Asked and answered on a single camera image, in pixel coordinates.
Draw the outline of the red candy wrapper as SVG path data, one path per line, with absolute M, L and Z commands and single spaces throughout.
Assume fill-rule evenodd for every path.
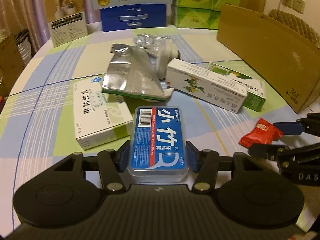
M 245 148 L 250 148 L 253 144 L 270 145 L 273 141 L 280 139 L 283 132 L 263 118 L 260 118 L 251 132 L 244 135 L 239 144 Z

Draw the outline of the blue dental floss picks box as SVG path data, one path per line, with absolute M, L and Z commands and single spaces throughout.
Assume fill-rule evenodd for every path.
M 182 113 L 178 107 L 135 111 L 127 170 L 138 183 L 180 183 L 188 173 Z

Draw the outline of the white green medicine box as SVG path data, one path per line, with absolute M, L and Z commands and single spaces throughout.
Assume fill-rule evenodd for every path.
M 73 84 L 75 138 L 83 150 L 127 137 L 133 128 L 124 98 L 103 93 L 102 82 L 95 76 Z

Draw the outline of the green white spray box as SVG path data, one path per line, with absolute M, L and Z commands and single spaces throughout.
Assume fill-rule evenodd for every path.
M 212 72 L 224 75 L 230 79 L 245 85 L 247 87 L 247 98 L 243 103 L 244 107 L 247 107 L 253 111 L 261 112 L 266 102 L 265 84 L 263 81 L 259 81 L 250 76 L 224 67 L 217 63 L 210 63 L 208 69 Z

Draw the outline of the white parrot ointment box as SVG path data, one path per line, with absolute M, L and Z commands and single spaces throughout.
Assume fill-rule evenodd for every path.
M 245 85 L 179 59 L 168 63 L 165 81 L 169 87 L 233 113 L 238 113 L 247 98 Z

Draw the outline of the silver foil pouch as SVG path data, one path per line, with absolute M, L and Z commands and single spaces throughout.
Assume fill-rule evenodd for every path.
M 103 79 L 103 93 L 165 101 L 147 52 L 122 43 L 112 44 L 111 52 L 113 57 Z

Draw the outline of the white power adapter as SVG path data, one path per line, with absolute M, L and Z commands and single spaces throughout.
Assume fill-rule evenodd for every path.
M 180 52 L 178 51 L 176 44 L 169 39 L 161 40 L 155 63 L 155 70 L 160 80 L 163 80 L 166 77 L 168 63 L 172 59 L 179 58 Z

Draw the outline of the clear plastic packaging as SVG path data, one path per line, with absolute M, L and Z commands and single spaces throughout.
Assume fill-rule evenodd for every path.
M 168 36 L 155 36 L 151 34 L 138 34 L 133 38 L 135 46 L 144 49 L 147 53 L 157 55 L 164 41 L 171 41 Z

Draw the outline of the brown cardboard box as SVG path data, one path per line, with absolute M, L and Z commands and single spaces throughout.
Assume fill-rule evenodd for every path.
M 319 49 L 275 19 L 224 4 L 217 40 L 299 113 L 319 98 Z

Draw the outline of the checkered tablecloth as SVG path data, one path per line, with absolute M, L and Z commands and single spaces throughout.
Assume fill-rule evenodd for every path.
M 207 29 L 133 29 L 105 33 L 100 24 L 90 25 L 90 34 L 54 48 L 47 41 L 16 81 L 1 112 L 1 235 L 19 226 L 12 208 L 14 192 L 63 157 L 81 151 L 74 135 L 73 85 L 103 76 L 112 57 L 113 43 L 131 44 L 137 34 L 170 36 L 181 59 L 206 67 L 216 62 L 251 77 L 256 73 L 216 39 Z M 243 148 L 239 140 L 249 133 L 259 118 L 270 123 L 295 121 L 318 112 L 314 102 L 300 114 L 270 86 L 259 113 L 242 108 L 231 113 L 207 102 L 175 91 L 167 105 L 178 107 L 183 115 L 184 137 L 199 149 L 232 155 Z

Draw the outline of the wicker chair back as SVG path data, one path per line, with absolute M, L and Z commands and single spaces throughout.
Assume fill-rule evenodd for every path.
M 309 40 L 319 49 L 319 33 L 317 33 L 315 29 L 310 27 L 310 25 L 308 25 L 302 19 L 278 9 L 272 9 L 268 16 L 294 30 L 296 33 Z

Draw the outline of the blue milk carton box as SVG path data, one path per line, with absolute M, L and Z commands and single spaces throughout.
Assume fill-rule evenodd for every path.
M 100 9 L 103 32 L 165 27 L 166 4 L 133 4 Z

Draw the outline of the white product box with photo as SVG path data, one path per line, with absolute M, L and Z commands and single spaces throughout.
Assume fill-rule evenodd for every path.
M 43 0 L 54 47 L 88 35 L 84 0 Z

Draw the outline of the green tissue packs stack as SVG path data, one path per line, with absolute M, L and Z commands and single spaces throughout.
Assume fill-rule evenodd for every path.
M 223 4 L 238 6 L 241 0 L 174 0 L 172 20 L 178 28 L 219 28 Z

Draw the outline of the wall power socket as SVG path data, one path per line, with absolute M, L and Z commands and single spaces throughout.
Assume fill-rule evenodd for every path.
M 303 13 L 305 9 L 305 1 L 304 0 L 282 0 L 282 5 L 293 9 L 299 13 Z

